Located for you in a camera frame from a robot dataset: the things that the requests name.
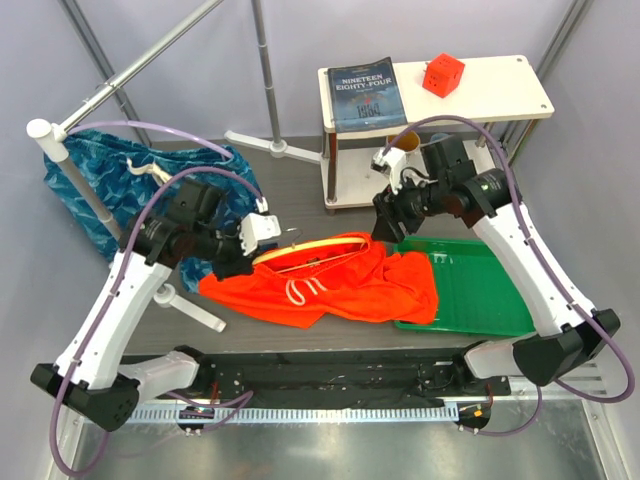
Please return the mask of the yellow hanger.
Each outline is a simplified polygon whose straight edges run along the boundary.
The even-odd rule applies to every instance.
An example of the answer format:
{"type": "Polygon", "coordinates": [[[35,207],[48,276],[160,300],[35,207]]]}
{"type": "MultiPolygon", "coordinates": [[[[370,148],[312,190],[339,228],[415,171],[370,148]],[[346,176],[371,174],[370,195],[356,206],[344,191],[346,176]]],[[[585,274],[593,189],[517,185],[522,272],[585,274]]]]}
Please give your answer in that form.
{"type": "Polygon", "coordinates": [[[368,244],[362,235],[347,234],[326,239],[292,243],[288,247],[270,250],[259,255],[253,266],[266,265],[277,273],[289,273],[348,257],[368,244]]]}

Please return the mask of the orange shorts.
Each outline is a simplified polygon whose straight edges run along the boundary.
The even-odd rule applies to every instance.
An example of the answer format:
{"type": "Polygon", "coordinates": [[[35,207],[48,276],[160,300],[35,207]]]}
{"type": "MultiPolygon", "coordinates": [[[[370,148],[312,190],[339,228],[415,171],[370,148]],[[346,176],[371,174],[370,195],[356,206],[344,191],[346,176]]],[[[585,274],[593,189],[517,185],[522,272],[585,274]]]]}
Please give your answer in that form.
{"type": "Polygon", "coordinates": [[[249,275],[199,283],[199,294],[248,317],[307,329],[324,315],[372,324],[400,320],[428,325],[439,295],[429,257],[392,253],[365,232],[368,244],[345,258],[312,268],[277,273],[266,265],[249,275]]]}

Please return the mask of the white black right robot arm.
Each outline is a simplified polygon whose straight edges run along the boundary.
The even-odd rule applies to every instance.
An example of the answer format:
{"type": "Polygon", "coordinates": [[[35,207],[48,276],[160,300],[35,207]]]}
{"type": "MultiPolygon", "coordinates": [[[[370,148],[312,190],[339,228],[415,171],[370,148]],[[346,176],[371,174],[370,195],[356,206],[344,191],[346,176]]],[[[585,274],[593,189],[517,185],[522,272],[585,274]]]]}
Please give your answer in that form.
{"type": "Polygon", "coordinates": [[[425,218],[461,219],[490,249],[516,287],[534,331],[512,340],[481,342],[466,350],[451,371],[457,391],[472,395],[489,377],[521,374],[546,386],[593,359],[620,328],[611,309],[598,309],[569,279],[538,235],[511,174],[477,170],[462,140],[448,135],[422,149],[416,178],[407,152],[385,146],[371,168],[385,176],[373,198],[373,237],[399,243],[425,218]]]}

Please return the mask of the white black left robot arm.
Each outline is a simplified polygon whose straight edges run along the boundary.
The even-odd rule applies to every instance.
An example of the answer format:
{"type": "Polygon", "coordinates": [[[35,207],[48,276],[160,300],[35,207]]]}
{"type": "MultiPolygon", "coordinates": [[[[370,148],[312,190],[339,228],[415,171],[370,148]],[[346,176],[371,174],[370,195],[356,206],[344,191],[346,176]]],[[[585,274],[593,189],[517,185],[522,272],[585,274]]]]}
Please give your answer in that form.
{"type": "Polygon", "coordinates": [[[35,366],[31,381],[107,432],[124,425],[136,407],[173,390],[205,397],[213,375],[191,347],[137,364],[122,364],[125,347],[151,302],[175,308],[221,332],[226,323],[179,296],[167,280],[181,260],[214,263],[225,274],[251,265],[237,234],[219,230],[222,189],[185,180],[162,212],[134,216],[120,239],[109,278],[73,341],[52,364],[35,366]]]}

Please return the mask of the blue patterned shorts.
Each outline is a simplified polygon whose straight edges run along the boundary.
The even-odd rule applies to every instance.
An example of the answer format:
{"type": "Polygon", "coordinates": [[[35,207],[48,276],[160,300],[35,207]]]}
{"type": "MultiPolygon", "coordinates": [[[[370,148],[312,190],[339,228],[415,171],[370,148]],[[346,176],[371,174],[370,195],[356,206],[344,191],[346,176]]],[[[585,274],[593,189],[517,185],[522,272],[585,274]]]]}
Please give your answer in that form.
{"type": "MultiPolygon", "coordinates": [[[[136,168],[156,165],[169,175],[187,168],[216,167],[233,172],[260,191],[249,163],[230,145],[222,147],[233,154],[232,158],[225,158],[207,148],[162,151],[97,130],[86,130],[69,136],[64,145],[75,166],[121,227],[125,227],[159,189],[150,174],[134,175],[128,168],[127,160],[131,160],[132,166],[136,168]]],[[[98,252],[111,262],[118,250],[116,240],[60,167],[46,155],[43,160],[46,168],[45,184],[85,230],[98,252]]],[[[193,174],[187,178],[214,185],[226,193],[226,219],[234,215],[241,219],[256,211],[256,197],[233,179],[207,173],[193,174]]],[[[182,262],[180,278],[184,289],[197,294],[200,280],[184,280],[181,267],[182,262]]]]}

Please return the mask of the white patterned mug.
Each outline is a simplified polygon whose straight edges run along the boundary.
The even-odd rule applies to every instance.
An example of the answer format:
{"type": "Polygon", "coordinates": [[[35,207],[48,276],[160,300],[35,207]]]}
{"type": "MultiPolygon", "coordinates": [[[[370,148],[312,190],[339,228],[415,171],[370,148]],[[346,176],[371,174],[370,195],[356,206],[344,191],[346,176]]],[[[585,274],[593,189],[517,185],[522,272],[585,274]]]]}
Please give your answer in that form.
{"type": "Polygon", "coordinates": [[[422,160],[420,152],[421,140],[417,133],[409,132],[404,135],[388,135],[385,146],[390,146],[393,141],[396,141],[396,143],[383,156],[383,159],[387,163],[397,164],[400,160],[403,160],[411,166],[417,166],[422,160]]]}

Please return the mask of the blue glass cup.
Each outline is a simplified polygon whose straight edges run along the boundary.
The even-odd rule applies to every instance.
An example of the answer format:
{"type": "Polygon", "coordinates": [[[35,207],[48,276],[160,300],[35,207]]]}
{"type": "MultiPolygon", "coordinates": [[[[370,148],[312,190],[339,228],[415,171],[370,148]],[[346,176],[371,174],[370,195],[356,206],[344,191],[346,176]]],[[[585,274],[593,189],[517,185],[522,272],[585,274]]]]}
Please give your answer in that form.
{"type": "Polygon", "coordinates": [[[443,140],[445,140],[445,139],[447,139],[449,137],[451,137],[451,134],[449,134],[449,133],[436,133],[436,134],[431,136],[429,142],[430,143],[437,143],[437,142],[443,141],[443,140]]]}

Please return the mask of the green plastic tray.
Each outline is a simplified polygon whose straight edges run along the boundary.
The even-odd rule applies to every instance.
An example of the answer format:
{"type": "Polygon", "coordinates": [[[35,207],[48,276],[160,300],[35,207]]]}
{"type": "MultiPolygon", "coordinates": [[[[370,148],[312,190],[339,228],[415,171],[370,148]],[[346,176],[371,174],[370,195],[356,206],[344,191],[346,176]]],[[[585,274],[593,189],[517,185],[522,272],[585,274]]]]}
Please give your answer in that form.
{"type": "Polygon", "coordinates": [[[420,252],[431,263],[439,295],[428,325],[397,321],[400,330],[519,337],[534,332],[521,295],[491,250],[479,240],[409,237],[396,252],[420,252]]]}

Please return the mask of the Nineteen Eighty-Four book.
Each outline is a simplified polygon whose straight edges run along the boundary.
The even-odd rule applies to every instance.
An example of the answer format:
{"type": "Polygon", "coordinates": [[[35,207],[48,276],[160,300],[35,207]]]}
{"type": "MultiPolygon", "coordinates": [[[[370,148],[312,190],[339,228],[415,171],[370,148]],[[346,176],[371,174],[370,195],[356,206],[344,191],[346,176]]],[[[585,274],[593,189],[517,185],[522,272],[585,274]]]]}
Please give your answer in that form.
{"type": "Polygon", "coordinates": [[[327,70],[331,119],[337,133],[400,127],[407,123],[390,57],[327,70]]]}

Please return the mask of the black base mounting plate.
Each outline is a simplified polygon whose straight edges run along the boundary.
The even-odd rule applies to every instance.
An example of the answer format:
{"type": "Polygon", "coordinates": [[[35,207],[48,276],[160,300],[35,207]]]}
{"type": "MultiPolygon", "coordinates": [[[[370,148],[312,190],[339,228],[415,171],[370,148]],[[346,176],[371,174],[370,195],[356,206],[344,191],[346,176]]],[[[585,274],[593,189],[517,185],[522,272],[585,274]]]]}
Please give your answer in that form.
{"type": "Polygon", "coordinates": [[[453,397],[506,397],[506,376],[475,380],[459,350],[391,349],[203,354],[203,372],[177,393],[230,401],[250,391],[252,408],[437,407],[453,397]]]}

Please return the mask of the white clothes rack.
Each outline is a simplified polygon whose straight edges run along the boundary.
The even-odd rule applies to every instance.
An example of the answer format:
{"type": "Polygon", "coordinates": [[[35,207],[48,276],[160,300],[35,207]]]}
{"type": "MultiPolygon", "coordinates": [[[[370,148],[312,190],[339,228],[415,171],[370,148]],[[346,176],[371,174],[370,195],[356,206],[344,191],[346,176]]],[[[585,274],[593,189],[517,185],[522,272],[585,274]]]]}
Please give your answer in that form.
{"type": "Polygon", "coordinates": [[[249,212],[255,204],[259,186],[254,172],[231,146],[218,146],[164,125],[127,121],[129,127],[167,132],[197,145],[191,150],[164,152],[107,134],[103,122],[82,122],[108,98],[120,94],[128,81],[217,6],[215,1],[204,2],[129,67],[108,78],[82,107],[62,124],[52,127],[52,142],[42,148],[47,169],[46,184],[62,200],[107,261],[113,260],[117,250],[114,236],[117,228],[146,204],[167,174],[200,166],[231,171],[230,176],[210,174],[207,177],[226,192],[225,222],[249,212]]]}

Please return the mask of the red cube power strip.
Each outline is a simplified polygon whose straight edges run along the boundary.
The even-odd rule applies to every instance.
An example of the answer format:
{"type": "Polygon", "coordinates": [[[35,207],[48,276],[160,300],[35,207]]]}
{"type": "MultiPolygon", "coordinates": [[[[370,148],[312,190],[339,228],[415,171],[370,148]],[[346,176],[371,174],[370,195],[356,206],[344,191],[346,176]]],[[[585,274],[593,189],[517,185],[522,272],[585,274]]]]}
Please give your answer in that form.
{"type": "Polygon", "coordinates": [[[445,98],[459,85],[465,64],[446,53],[441,53],[426,65],[422,88],[445,98]]]}

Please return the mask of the white two-tier shelf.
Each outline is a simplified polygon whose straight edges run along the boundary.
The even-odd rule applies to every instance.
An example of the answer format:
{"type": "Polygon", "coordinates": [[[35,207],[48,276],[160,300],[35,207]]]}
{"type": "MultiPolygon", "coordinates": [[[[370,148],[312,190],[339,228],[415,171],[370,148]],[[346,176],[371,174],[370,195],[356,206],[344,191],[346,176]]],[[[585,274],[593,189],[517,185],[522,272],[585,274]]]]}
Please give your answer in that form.
{"type": "MultiPolygon", "coordinates": [[[[466,117],[483,126],[508,121],[542,120],[554,106],[528,59],[523,55],[468,58],[459,86],[440,98],[422,87],[425,61],[394,65],[406,119],[414,123],[431,116],[466,117]]],[[[323,121],[323,153],[319,158],[325,208],[368,207],[386,185],[370,169],[386,137],[404,127],[336,133],[327,70],[318,70],[323,121]]]]}

